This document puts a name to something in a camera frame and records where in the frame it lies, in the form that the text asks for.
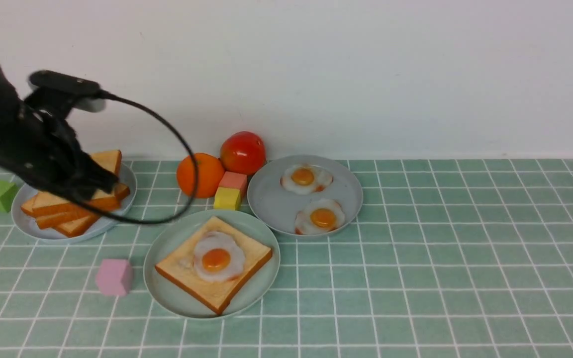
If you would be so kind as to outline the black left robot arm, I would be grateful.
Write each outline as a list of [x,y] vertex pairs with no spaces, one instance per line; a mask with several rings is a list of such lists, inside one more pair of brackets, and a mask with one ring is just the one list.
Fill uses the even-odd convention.
[[110,193],[118,175],[79,144],[67,118],[73,109],[104,108],[100,84],[50,70],[35,71],[21,98],[0,66],[0,168],[36,190],[82,201]]

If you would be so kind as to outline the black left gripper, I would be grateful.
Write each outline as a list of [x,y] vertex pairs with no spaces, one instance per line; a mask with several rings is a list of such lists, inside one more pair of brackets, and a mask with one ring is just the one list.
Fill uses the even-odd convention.
[[109,195],[119,182],[118,154],[77,154],[22,100],[0,103],[0,168],[26,181],[50,173],[51,161],[75,165],[75,195]]

